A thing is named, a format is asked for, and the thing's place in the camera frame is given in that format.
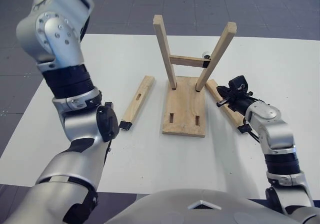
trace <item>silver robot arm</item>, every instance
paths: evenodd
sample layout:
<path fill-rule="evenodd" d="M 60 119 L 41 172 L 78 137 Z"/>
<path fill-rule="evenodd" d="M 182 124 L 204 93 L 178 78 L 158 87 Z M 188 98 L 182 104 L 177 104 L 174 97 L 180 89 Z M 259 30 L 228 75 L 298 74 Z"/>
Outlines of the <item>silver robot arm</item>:
<path fill-rule="evenodd" d="M 112 102 L 101 104 L 80 48 L 93 7 L 92 0 L 33 0 L 16 29 L 52 90 L 70 147 L 51 160 L 6 223 L 83 223 L 97 205 L 96 190 L 119 127 Z"/>
<path fill-rule="evenodd" d="M 267 166 L 267 178 L 271 187 L 266 189 L 270 207 L 299 223 L 320 223 L 320 208 L 314 207 L 304 172 L 300 170 L 295 152 L 292 131 L 281 118 L 280 110 L 247 93 L 248 84 L 244 76 L 229 82 L 229 88 L 217 87 L 224 98 L 217 103 L 238 111 L 258 133 L 255 136 L 260 144 Z"/>

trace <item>rectangular hole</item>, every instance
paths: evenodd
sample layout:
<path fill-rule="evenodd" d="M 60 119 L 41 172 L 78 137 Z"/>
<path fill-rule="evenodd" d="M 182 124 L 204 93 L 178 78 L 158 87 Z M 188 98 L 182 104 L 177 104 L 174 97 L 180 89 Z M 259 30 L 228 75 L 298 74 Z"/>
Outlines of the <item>rectangular hole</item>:
<path fill-rule="evenodd" d="M 135 99 L 135 100 L 139 100 L 139 99 L 140 99 L 140 97 L 141 97 L 141 94 L 139 93 L 139 94 L 137 95 L 137 97 L 136 97 L 136 99 Z"/>
<path fill-rule="evenodd" d="M 174 114 L 173 113 L 170 113 L 170 123 L 173 123 L 174 121 Z"/>
<path fill-rule="evenodd" d="M 195 116 L 195 120 L 196 120 L 196 121 L 195 121 L 195 122 L 196 122 L 195 124 L 196 124 L 197 126 L 200 126 L 200 116 L 196 115 L 196 116 Z"/>

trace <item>wooden board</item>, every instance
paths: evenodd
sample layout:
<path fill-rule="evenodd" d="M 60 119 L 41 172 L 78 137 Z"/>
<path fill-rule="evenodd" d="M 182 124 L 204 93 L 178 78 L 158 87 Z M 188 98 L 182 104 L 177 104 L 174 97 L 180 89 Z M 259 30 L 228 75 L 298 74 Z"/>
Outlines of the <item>wooden board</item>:
<path fill-rule="evenodd" d="M 168 39 L 166 35 L 166 29 L 165 29 L 165 24 L 163 22 L 162 15 L 155 15 L 153 18 L 153 27 L 154 31 L 156 33 L 156 38 L 158 39 L 160 51 L 162 54 L 166 74 L 168 75 L 168 79 L 171 85 L 172 89 L 176 88 L 176 76 L 175 76 L 175 71 L 174 67 L 172 66 L 170 62 L 170 49 L 169 49 L 169 44 L 168 44 Z"/>
<path fill-rule="evenodd" d="M 212 71 L 215 69 L 217 66 L 219 60 L 221 59 L 222 55 L 226 51 L 227 47 L 229 46 L 231 40 L 235 36 L 237 32 L 237 25 L 235 22 L 228 22 L 227 25 L 225 26 L 220 39 L 218 40 L 218 43 L 216 47 L 214 48 L 211 57 L 210 57 L 210 63 L 206 69 L 202 70 L 202 73 L 196 82 L 196 90 L 200 91 L 207 80 L 209 79 Z"/>
<path fill-rule="evenodd" d="M 197 77 L 176 77 L 176 89 L 168 86 L 163 134 L 204 137 L 205 91 L 196 91 Z"/>
<path fill-rule="evenodd" d="M 154 76 L 146 75 L 144 77 L 133 99 L 131 100 L 130 105 L 128 106 L 126 112 L 123 115 L 123 118 L 119 125 L 121 129 L 124 129 L 124 130 L 130 129 L 154 81 L 155 81 Z"/>
<path fill-rule="evenodd" d="M 193 67 L 201 67 L 204 66 L 204 61 L 210 61 L 209 59 L 195 58 L 195 57 L 187 57 L 187 56 L 178 56 L 178 55 L 170 55 L 170 61 L 173 65 L 185 65 L 185 66 L 193 66 Z"/>
<path fill-rule="evenodd" d="M 218 84 L 215 80 L 208 80 L 205 85 L 205 87 L 209 90 L 210 94 L 214 97 L 214 99 L 217 102 L 222 100 L 222 97 L 217 90 Z M 244 124 L 244 116 L 241 115 L 239 112 L 232 111 L 228 108 L 227 104 L 222 105 L 220 108 L 226 113 L 226 115 L 230 118 L 231 122 L 236 128 Z"/>

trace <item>tabletop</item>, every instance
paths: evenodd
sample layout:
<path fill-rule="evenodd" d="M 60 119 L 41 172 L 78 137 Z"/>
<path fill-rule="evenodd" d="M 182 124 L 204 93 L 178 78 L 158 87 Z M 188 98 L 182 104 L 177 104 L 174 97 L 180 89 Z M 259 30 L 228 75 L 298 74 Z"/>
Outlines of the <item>tabletop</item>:
<path fill-rule="evenodd" d="M 174 55 L 201 57 L 219 37 L 168 36 Z M 130 131 L 112 141 L 98 191 L 153 193 L 206 188 L 265 198 L 269 187 L 260 145 L 240 134 L 206 90 L 205 138 L 164 135 L 168 78 L 156 36 L 86 35 L 85 64 L 104 101 L 121 120 L 144 75 L 155 83 Z M 319 41 L 235 37 L 210 78 L 227 85 L 244 75 L 254 97 L 276 106 L 293 130 L 300 167 L 320 199 Z M 177 76 L 202 69 L 175 66 Z M 0 159 L 0 183 L 33 186 L 49 161 L 69 147 L 52 93 L 42 81 Z"/>

